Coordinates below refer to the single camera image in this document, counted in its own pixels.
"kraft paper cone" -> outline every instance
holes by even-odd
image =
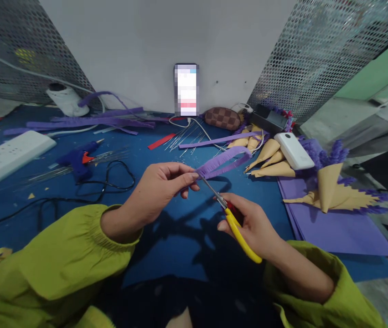
[[[282,153],[282,150],[278,150],[268,161],[266,161],[262,166],[261,169],[264,167],[267,167],[271,164],[275,164],[278,162],[282,162],[285,159],[284,153]]]
[[[295,178],[295,172],[287,161],[283,161],[271,166],[267,166],[263,169],[252,171],[252,175],[254,175],[256,178],[259,178],[261,176],[284,176]]]
[[[332,203],[334,206],[330,210],[358,210],[362,207],[366,208],[373,205],[378,197],[367,195],[365,192],[352,189],[351,186],[345,187],[343,184],[337,184],[335,187],[334,199]],[[317,190],[310,191],[302,198],[293,200],[284,200],[284,203],[306,203],[321,209],[320,194]]]
[[[256,164],[264,162],[265,160],[269,159],[271,156],[274,156],[275,153],[277,153],[277,151],[279,150],[279,148],[280,148],[280,144],[276,140],[274,139],[267,140],[265,145],[262,147],[262,150],[259,153],[258,158],[247,167],[245,172],[250,171]]]
[[[244,130],[242,130],[241,133],[248,133],[248,132],[249,132],[249,131],[248,131],[247,129],[244,129]],[[232,142],[227,146],[227,148],[232,148],[232,147],[235,147],[235,146],[243,146],[243,147],[247,147],[248,138],[249,138],[249,137],[236,139],[236,140],[232,141]]]
[[[252,132],[257,132],[257,131],[262,131],[261,128],[258,128],[256,125],[253,124],[253,127],[252,127]],[[252,136],[248,139],[248,144],[247,144],[247,148],[249,150],[255,150],[256,147],[259,145],[259,143],[261,142],[261,138],[262,136],[261,135],[257,135],[257,136]]]
[[[343,163],[333,164],[320,169],[317,173],[318,191],[320,193],[321,211],[327,213],[334,198],[338,177]]]

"blue table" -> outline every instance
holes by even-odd
[[[52,116],[61,116],[58,109],[23,106],[0,122],[0,129],[24,126],[26,121],[48,121]],[[137,180],[151,163],[181,161],[191,167],[199,167],[217,153],[214,147],[197,148],[191,155],[188,150],[182,157],[181,150],[169,152],[165,147],[149,150],[148,145],[156,140],[177,132],[180,128],[159,123],[155,130],[135,128],[139,134],[132,136],[119,131],[94,135],[92,132],[67,135],[57,139],[57,146],[0,182],[0,218],[15,212],[30,201],[42,197],[77,198],[76,186],[71,174],[54,178],[25,190],[15,190],[24,177],[47,171],[47,167],[70,149],[89,141],[105,138],[104,143],[94,154],[100,154],[121,146],[129,145],[130,156],[125,163]],[[228,135],[228,132],[215,127],[207,127],[212,138]],[[0,143],[5,138],[0,133]],[[104,181],[107,163],[92,167],[93,180]],[[110,182],[116,185],[129,185],[130,177],[122,169],[114,169]],[[243,174],[243,167],[211,180],[213,188],[229,191],[246,197],[265,210],[279,235],[293,239],[282,197],[275,179],[251,180]],[[141,242],[137,245],[130,266],[124,275],[123,285],[175,274],[213,282],[242,282],[257,284],[262,276],[263,266],[249,260],[239,245],[229,236],[217,231],[216,227],[224,215],[217,202],[212,200],[211,191],[202,185],[199,192],[190,192],[189,199],[180,197],[171,201],[159,219],[145,228]],[[80,193],[98,192],[100,186],[85,185]],[[29,200],[30,193],[35,195]],[[131,191],[121,194],[107,194],[102,203],[111,205],[123,203]],[[61,203],[59,214],[63,215],[80,204]],[[0,225],[0,247],[13,251],[23,248],[36,234],[38,207],[30,208]],[[45,207],[44,227],[54,221],[54,210]],[[355,281],[388,277],[388,261],[377,256],[340,256]]]

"brown checkered pouch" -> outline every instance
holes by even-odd
[[[204,121],[207,124],[235,131],[239,128],[241,120],[239,115],[229,108],[214,107],[204,113]]]

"green sleeve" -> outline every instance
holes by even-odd
[[[91,302],[99,282],[127,267],[139,238],[125,245],[107,238],[100,219],[108,209],[76,208],[0,261],[1,327],[64,325]]]
[[[359,291],[338,257],[305,241],[289,241],[295,249],[329,275],[336,287],[324,304],[292,296],[281,273],[267,263],[264,286],[280,311],[285,327],[385,327],[385,323]]]

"white wall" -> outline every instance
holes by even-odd
[[[247,101],[296,0],[40,3],[95,90],[173,113],[178,62],[200,65],[202,112]]]

